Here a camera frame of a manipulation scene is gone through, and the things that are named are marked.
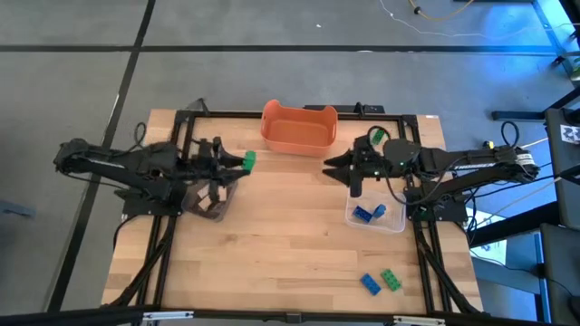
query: transparent bowl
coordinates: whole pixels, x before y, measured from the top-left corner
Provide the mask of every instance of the transparent bowl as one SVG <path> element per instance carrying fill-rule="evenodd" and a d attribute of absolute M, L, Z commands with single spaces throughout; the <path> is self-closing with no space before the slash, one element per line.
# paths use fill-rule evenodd
<path fill-rule="evenodd" d="M 395 194 L 399 199 L 405 201 L 405 196 L 401 193 Z M 347 225 L 381 232 L 385 234 L 393 234 L 402 232 L 405 229 L 405 205 L 396 201 L 391 193 L 382 193 L 373 190 L 363 190 L 362 195 L 357 198 L 350 196 L 350 192 L 346 193 L 346 209 L 344 211 L 344 221 Z M 383 204 L 387 207 L 384 215 L 379 218 L 373 217 L 371 222 L 366 223 L 362 219 L 353 215 L 353 211 L 357 206 L 371 213 L 374 209 Z"/>

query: concrete floor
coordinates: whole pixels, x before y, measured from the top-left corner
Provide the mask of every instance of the concrete floor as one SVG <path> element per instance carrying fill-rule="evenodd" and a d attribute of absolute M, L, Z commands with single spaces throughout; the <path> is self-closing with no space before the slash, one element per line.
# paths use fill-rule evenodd
<path fill-rule="evenodd" d="M 422 31 L 502 35 L 531 27 L 501 40 L 449 38 L 418 34 L 393 21 L 379 0 L 169 0 L 156 4 L 144 43 L 550 44 L 529 4 L 475 4 L 449 22 L 433 23 L 413 14 L 407 2 L 383 2 L 395 17 Z M 132 44 L 145 4 L 0 0 L 0 44 Z M 422 5 L 443 15 L 462 4 Z M 37 211 L 34 218 L 0 216 L 0 314 L 44 308 L 85 187 L 55 174 L 53 156 L 58 144 L 71 138 L 101 141 L 128 58 L 127 53 L 0 53 L 0 139 L 6 154 L 0 198 Z M 142 53 L 113 147 L 132 144 L 133 127 L 147 120 L 150 109 L 183 108 L 198 97 L 206 98 L 211 110 L 261 110 L 270 99 L 292 106 L 362 101 L 392 113 L 440 115 L 448 149 L 474 148 L 489 139 L 502 143 L 500 123 L 489 119 L 490 111 L 542 110 L 572 90 L 563 69 L 551 66 L 553 60 L 477 53 Z M 546 136 L 541 124 L 519 127 L 520 144 Z M 546 143 L 532 151 L 538 164 L 549 162 Z M 551 174 L 549 169 L 543 175 Z M 494 212 L 540 186 L 481 198 L 478 207 Z M 554 198 L 549 188 L 503 216 Z M 64 309 L 100 303 L 120 213 L 121 201 L 101 187 Z"/>

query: green lego brick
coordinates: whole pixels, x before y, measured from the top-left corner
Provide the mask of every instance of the green lego brick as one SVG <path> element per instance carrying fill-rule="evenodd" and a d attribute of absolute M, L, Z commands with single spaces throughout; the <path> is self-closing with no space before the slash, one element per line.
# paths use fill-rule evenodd
<path fill-rule="evenodd" d="M 384 131 L 382 131 L 381 129 L 377 129 L 377 131 L 374 133 L 374 136 L 372 136 L 371 143 L 373 145 L 379 145 L 381 143 L 381 139 L 382 139 L 383 135 L 384 135 Z"/>
<path fill-rule="evenodd" d="M 393 292 L 395 292 L 395 291 L 399 290 L 399 288 L 401 288 L 401 283 L 399 282 L 399 280 L 397 280 L 397 278 L 391 272 L 391 270 L 384 270 L 384 272 L 381 273 L 381 276 L 384 279 L 384 281 L 387 283 L 387 285 L 389 285 L 389 287 L 391 288 L 391 290 Z"/>
<path fill-rule="evenodd" d="M 246 152 L 246 156 L 244 157 L 244 164 L 242 165 L 242 169 L 246 171 L 252 171 L 254 165 L 256 164 L 256 153 L 253 150 L 249 150 Z"/>

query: orange bin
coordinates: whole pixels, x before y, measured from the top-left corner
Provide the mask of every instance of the orange bin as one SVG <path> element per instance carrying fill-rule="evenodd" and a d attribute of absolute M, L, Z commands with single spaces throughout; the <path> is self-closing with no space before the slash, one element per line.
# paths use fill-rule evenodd
<path fill-rule="evenodd" d="M 287 108 L 277 100 L 266 103 L 262 113 L 262 137 L 273 151 L 323 157 L 336 137 L 338 113 Z"/>

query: wooden tabletop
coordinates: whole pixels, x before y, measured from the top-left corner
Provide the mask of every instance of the wooden tabletop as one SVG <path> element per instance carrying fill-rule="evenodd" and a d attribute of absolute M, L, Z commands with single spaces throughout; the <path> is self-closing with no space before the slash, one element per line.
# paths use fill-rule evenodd
<path fill-rule="evenodd" d="M 168 140 L 174 115 L 174 110 L 153 110 L 146 141 Z M 439 118 L 418 116 L 418 121 L 422 145 L 444 148 Z M 394 122 L 340 120 L 328 156 L 343 154 L 354 138 L 375 124 L 398 135 Z M 179 218 L 162 306 L 424 313 L 412 226 L 391 235 L 348 226 L 347 188 L 322 173 L 323 160 L 271 152 L 259 130 L 259 119 L 196 119 L 194 138 L 220 136 L 231 154 L 244 156 L 254 150 L 257 160 L 252 174 L 239 180 L 223 221 L 192 214 Z M 392 184 L 395 192 L 404 185 L 401 179 Z M 374 180 L 364 180 L 363 189 L 388 191 L 384 182 Z M 103 303 L 114 300 L 142 266 L 151 223 L 151 216 L 142 216 L 121 229 Z M 452 223 L 439 222 L 438 228 L 447 272 L 471 304 L 481 309 L 465 235 Z M 387 268 L 401 280 L 397 292 L 389 290 L 380 276 Z M 147 302 L 152 301 L 156 273 Z M 371 296 L 359 281 L 365 273 L 382 285 L 378 295 Z M 441 309 L 437 278 L 432 271 L 430 275 L 435 305 Z"/>

